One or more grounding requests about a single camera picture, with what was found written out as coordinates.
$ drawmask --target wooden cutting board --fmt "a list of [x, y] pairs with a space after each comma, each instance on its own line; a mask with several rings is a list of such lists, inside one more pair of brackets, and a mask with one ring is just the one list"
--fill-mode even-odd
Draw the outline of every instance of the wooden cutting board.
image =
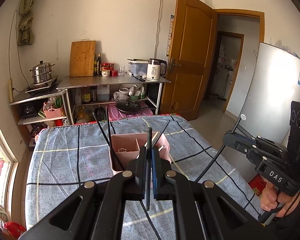
[[70, 77], [93, 76], [96, 41], [75, 41], [71, 44]]

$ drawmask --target silver refrigerator door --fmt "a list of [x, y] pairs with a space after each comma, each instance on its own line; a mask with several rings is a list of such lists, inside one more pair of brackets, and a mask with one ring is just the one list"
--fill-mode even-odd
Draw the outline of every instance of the silver refrigerator door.
[[300, 59], [260, 43], [258, 60], [240, 122], [253, 136], [281, 143], [290, 126], [291, 101], [300, 102]]

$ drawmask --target frying pan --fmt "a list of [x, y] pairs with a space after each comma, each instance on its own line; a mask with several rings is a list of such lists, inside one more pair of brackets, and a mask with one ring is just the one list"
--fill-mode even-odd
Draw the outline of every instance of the frying pan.
[[118, 109], [119, 112], [123, 114], [135, 114], [136, 112], [140, 110], [146, 110], [146, 109], [153, 109], [151, 107], [143, 107], [141, 108], [141, 105], [138, 102], [131, 101], [131, 100], [119, 100], [115, 103], [115, 107]]

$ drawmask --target glass cup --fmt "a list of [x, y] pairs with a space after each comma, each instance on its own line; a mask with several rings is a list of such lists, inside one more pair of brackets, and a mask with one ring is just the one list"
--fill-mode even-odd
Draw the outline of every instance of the glass cup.
[[119, 76], [123, 76], [124, 75], [124, 70], [125, 70], [125, 65], [119, 66]]

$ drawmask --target white kettle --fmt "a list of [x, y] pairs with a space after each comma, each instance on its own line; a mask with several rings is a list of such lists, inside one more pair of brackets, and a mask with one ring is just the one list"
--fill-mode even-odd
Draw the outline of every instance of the white kettle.
[[[167, 71], [167, 62], [162, 59], [151, 58], [148, 60], [147, 80], [158, 81]], [[164, 64], [164, 72], [161, 74], [161, 64]]]

